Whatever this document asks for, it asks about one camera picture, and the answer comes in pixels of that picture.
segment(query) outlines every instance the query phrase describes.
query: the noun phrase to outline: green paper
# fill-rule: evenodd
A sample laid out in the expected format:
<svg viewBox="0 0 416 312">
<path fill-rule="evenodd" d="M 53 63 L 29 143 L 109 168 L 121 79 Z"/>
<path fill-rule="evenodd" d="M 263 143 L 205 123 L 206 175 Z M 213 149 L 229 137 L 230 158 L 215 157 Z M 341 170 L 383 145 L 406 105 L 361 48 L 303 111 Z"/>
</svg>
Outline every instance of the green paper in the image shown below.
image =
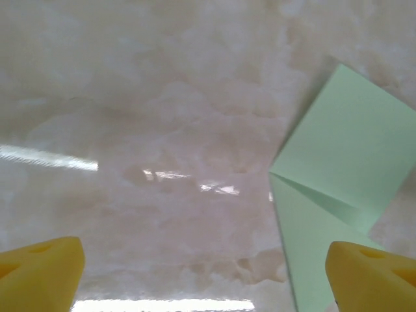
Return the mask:
<svg viewBox="0 0 416 312">
<path fill-rule="evenodd" d="M 416 162 L 416 112 L 340 65 L 270 168 L 299 312 L 333 301 L 333 241 L 382 249 L 367 233 Z"/>
</svg>

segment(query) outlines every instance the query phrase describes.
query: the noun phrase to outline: marble surface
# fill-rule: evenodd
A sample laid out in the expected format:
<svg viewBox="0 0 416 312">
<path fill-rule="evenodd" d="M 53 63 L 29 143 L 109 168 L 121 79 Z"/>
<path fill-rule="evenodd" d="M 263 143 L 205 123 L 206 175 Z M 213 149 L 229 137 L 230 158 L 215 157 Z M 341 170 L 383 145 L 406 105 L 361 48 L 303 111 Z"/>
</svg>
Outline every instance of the marble surface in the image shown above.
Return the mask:
<svg viewBox="0 0 416 312">
<path fill-rule="evenodd" d="M 294 311 L 268 165 L 334 59 L 416 108 L 415 13 L 1 1 L 0 250 L 80 236 L 73 312 Z M 416 257 L 415 223 L 413 171 L 371 236 Z"/>
</svg>

